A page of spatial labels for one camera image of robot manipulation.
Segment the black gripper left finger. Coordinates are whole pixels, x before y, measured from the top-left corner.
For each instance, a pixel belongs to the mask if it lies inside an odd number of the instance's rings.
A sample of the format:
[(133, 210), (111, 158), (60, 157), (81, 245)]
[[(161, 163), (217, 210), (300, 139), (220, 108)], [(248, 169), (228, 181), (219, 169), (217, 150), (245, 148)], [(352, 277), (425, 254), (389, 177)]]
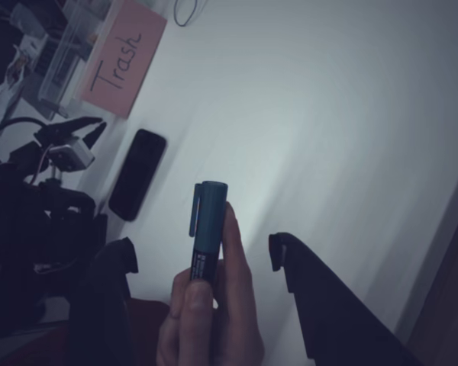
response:
[(135, 365), (127, 274), (138, 273), (133, 243), (107, 244), (95, 256), (70, 302), (69, 365)]

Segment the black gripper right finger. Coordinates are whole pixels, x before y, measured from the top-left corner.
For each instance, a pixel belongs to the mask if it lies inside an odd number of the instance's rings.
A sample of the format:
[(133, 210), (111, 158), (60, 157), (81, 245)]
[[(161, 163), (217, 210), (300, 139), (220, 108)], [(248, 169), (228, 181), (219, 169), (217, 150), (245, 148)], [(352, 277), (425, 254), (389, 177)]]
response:
[(300, 239), (269, 235), (274, 271), (295, 298), (305, 351), (317, 365), (418, 365), (420, 362)]

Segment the person's right hand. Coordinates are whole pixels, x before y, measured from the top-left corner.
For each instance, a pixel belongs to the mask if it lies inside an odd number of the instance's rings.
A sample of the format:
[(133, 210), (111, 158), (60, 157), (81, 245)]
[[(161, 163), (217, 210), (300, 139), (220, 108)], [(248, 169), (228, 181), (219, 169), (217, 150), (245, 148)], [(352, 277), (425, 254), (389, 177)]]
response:
[(173, 279), (169, 314), (160, 327), (158, 365), (261, 365), (264, 344), (257, 321), (253, 276), (233, 207), (224, 215), (223, 258), (216, 281)]

